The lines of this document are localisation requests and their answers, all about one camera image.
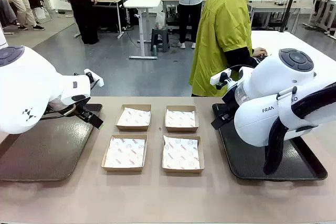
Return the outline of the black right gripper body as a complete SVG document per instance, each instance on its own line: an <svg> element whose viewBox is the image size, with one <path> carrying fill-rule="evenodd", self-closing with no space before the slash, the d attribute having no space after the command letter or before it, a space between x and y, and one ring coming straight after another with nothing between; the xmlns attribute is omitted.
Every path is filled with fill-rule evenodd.
<svg viewBox="0 0 336 224"><path fill-rule="evenodd" d="M238 109L238 103L235 98L236 87L232 87L227 90L226 94L222 97L223 102L227 106L226 112L224 113L224 119L232 120Z"/></svg>

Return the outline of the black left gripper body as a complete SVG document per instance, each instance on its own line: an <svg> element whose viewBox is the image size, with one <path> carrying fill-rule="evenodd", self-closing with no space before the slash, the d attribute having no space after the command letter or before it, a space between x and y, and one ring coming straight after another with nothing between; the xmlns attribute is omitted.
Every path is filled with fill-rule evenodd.
<svg viewBox="0 0 336 224"><path fill-rule="evenodd" d="M78 118L91 118L92 112L85 107L86 104L78 103L76 105L76 116Z"/></svg>

